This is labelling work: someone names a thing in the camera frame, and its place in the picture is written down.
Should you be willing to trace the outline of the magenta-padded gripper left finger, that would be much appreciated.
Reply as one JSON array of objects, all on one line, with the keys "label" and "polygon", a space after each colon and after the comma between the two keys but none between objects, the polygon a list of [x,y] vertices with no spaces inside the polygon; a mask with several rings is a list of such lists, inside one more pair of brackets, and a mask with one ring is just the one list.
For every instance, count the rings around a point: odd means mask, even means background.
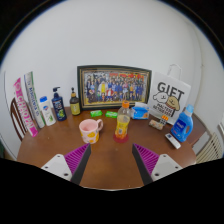
[{"label": "magenta-padded gripper left finger", "polygon": [[79,185],[90,155],[91,145],[87,143],[66,155],[56,154],[42,169]]}]

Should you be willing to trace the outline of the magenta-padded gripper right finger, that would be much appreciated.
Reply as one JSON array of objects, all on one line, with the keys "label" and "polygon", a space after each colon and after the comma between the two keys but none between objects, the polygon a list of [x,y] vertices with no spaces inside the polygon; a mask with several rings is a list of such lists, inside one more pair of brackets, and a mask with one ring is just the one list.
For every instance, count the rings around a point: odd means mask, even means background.
[{"label": "magenta-padded gripper right finger", "polygon": [[136,160],[144,185],[182,169],[182,167],[169,155],[158,155],[138,144],[133,144],[132,154]]}]

